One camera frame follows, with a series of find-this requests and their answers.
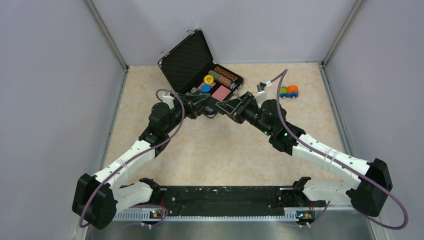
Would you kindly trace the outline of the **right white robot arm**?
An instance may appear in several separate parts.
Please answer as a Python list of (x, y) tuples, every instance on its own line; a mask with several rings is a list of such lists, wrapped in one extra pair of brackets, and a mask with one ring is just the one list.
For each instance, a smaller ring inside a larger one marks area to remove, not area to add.
[(278, 100), (268, 99), (259, 105), (251, 92), (239, 98), (218, 101), (216, 110), (238, 124), (248, 122), (269, 136), (269, 143), (278, 151), (301, 158), (338, 176), (340, 181), (308, 179), (293, 192), (299, 206), (311, 201), (351, 204), (370, 217), (378, 217), (393, 188), (388, 165), (345, 154), (313, 138), (305, 130), (286, 120), (287, 112)]

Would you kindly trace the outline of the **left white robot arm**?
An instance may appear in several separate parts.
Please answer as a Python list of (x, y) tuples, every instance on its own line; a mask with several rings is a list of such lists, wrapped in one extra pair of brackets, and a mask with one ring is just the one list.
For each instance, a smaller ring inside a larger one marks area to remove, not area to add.
[(162, 92), (160, 101), (151, 108), (146, 129), (133, 145), (102, 170), (93, 175), (85, 173), (78, 179), (72, 211), (80, 217), (80, 228), (91, 225), (101, 230), (123, 210), (142, 203), (154, 207), (160, 202), (161, 194), (147, 180), (123, 184), (167, 147), (186, 117), (196, 119), (211, 100), (209, 93)]

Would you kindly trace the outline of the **black remote control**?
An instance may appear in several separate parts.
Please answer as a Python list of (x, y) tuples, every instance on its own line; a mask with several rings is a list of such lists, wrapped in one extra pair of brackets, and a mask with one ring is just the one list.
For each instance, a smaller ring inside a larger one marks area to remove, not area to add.
[(213, 97), (208, 97), (204, 102), (204, 110), (203, 112), (208, 115), (222, 113), (222, 110), (217, 106), (219, 101)]

